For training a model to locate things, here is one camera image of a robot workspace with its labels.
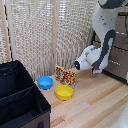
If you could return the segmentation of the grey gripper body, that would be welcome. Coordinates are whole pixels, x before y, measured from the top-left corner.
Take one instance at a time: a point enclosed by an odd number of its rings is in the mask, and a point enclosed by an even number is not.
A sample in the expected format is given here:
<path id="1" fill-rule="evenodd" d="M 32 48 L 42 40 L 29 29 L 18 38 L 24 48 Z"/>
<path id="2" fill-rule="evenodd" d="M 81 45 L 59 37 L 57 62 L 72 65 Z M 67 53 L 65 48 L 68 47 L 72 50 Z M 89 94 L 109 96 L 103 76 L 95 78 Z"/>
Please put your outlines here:
<path id="1" fill-rule="evenodd" d="M 98 69 L 98 70 L 96 70 L 96 69 L 92 69 L 92 74 L 98 74 L 98 73 L 102 73 L 102 69 Z"/>

